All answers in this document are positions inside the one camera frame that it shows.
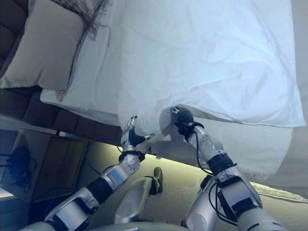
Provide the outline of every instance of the cable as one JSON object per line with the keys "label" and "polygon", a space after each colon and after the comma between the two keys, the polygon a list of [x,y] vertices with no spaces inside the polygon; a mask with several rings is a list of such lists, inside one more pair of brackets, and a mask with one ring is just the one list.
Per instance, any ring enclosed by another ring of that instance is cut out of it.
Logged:
{"label": "cable", "polygon": [[52,204],[54,204],[54,202],[57,200],[57,197],[53,198],[49,203],[48,205],[46,206],[46,209],[45,209],[45,213],[44,213],[44,218],[49,214],[49,212],[53,209],[51,209],[52,207]]}
{"label": "cable", "polygon": [[[212,190],[215,186],[216,186],[216,192],[215,192],[215,206],[214,206],[213,203],[212,203],[212,200],[211,200],[211,193],[212,193]],[[214,183],[212,185],[212,187],[210,188],[209,192],[208,192],[208,200],[210,201],[212,208],[215,210],[217,217],[224,222],[227,222],[231,225],[237,226],[236,223],[230,221],[225,215],[223,215],[222,213],[219,212],[218,204],[217,204],[217,194],[218,194],[218,185],[217,185],[217,183]]]}
{"label": "cable", "polygon": [[55,190],[65,190],[65,191],[70,191],[70,192],[76,192],[77,189],[72,189],[72,188],[67,188],[67,187],[54,187],[54,188],[50,188],[47,191],[45,191],[44,193],[42,193],[41,195],[39,195],[38,197],[36,197],[35,199],[32,200],[32,202],[37,201],[39,198],[45,196],[46,194],[55,191]]}
{"label": "cable", "polygon": [[123,153],[119,146],[117,146],[116,148],[119,150],[119,152]]}
{"label": "cable", "polygon": [[105,171],[107,171],[108,169],[110,169],[111,167],[113,167],[113,166],[115,166],[115,165],[110,165],[110,166],[108,166],[107,168],[105,168],[104,171],[103,171],[103,173],[104,173]]}
{"label": "cable", "polygon": [[201,164],[200,164],[200,161],[199,161],[199,139],[198,139],[197,132],[194,131],[194,134],[196,135],[196,143],[197,143],[197,153],[196,153],[196,156],[197,156],[197,163],[198,163],[198,166],[200,167],[200,169],[201,169],[203,172],[205,172],[205,173],[207,173],[208,175],[211,175],[211,176],[212,176],[213,173],[211,173],[211,172],[205,170],[205,169],[201,166]]}
{"label": "cable", "polygon": [[[101,140],[106,140],[106,138],[103,138],[103,139],[96,139],[96,140],[93,140],[93,141],[91,141],[89,144],[88,144],[88,146],[87,146],[87,148],[86,148],[86,153],[85,153],[85,156],[87,157],[87,162],[88,162],[88,165],[89,165],[89,167],[95,172],[95,173],[97,173],[97,175],[101,175],[101,172],[100,171],[98,171],[95,167],[93,167],[93,165],[90,163],[90,161],[89,161],[89,149],[90,149],[90,147],[92,146],[92,144],[94,144],[95,142],[97,142],[97,141],[101,141]],[[107,170],[107,169],[109,169],[110,167],[113,167],[114,165],[112,165],[112,166],[109,166],[109,167],[107,167],[107,168],[105,168],[105,170],[103,171],[103,173]]]}

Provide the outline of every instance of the bedside table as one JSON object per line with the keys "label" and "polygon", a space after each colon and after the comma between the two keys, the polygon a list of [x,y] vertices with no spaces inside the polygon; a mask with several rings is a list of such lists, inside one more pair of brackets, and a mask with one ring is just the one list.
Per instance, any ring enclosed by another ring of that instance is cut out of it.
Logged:
{"label": "bedside table", "polygon": [[11,175],[6,172],[2,176],[1,187],[17,198],[34,202],[61,196],[67,192],[54,190],[41,196],[51,188],[75,186],[87,141],[20,129],[12,151],[17,147],[27,147],[31,158],[36,162],[29,188],[24,191],[23,188],[14,185]]}

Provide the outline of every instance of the beige pillow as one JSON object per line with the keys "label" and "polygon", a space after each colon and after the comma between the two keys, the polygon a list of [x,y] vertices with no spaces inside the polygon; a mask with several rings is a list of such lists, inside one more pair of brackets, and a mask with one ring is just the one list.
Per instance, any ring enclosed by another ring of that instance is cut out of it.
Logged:
{"label": "beige pillow", "polygon": [[36,1],[0,87],[40,85],[49,90],[65,90],[82,34],[83,22],[77,14],[50,0]]}

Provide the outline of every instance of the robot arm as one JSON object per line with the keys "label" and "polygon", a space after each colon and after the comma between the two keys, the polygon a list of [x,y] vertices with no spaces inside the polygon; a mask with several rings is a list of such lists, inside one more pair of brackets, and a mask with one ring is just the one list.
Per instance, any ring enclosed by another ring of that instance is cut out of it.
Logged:
{"label": "robot arm", "polygon": [[135,173],[144,154],[137,152],[135,147],[150,136],[138,136],[135,133],[136,116],[132,117],[122,135],[123,153],[119,163],[104,174],[66,199],[55,207],[45,218],[44,222],[34,223],[21,231],[74,231],[83,230],[92,215],[105,200],[121,187]]}
{"label": "robot arm", "polygon": [[227,218],[237,222],[238,230],[287,231],[277,219],[262,209],[259,195],[223,150],[222,143],[212,138],[202,124],[196,123],[187,109],[175,107],[171,112],[179,133],[198,149],[207,162],[215,177],[220,204]]}

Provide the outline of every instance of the floor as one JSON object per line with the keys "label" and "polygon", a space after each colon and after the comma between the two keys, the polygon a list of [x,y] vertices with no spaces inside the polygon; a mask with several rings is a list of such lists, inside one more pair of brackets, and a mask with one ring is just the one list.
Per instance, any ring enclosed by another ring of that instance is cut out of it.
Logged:
{"label": "floor", "polygon": [[[103,171],[106,167],[116,164],[120,152],[115,146],[96,142],[88,153],[88,160],[98,170]],[[87,230],[113,223],[116,206],[129,185],[136,179],[151,175],[153,169],[160,166],[164,174],[164,191],[148,199],[144,210],[144,218],[165,220],[179,225],[185,217],[190,205],[197,196],[199,184],[204,178],[204,173],[196,168],[182,163],[156,159],[155,156],[146,155],[138,172],[131,176],[128,181],[116,191],[100,209],[90,217],[90,225]],[[86,186],[98,175],[90,169],[86,161],[81,168],[79,187]],[[307,230],[307,203],[292,203],[284,200],[261,196],[263,206],[278,218],[291,231]],[[237,230],[229,224],[217,221],[216,231]]]}

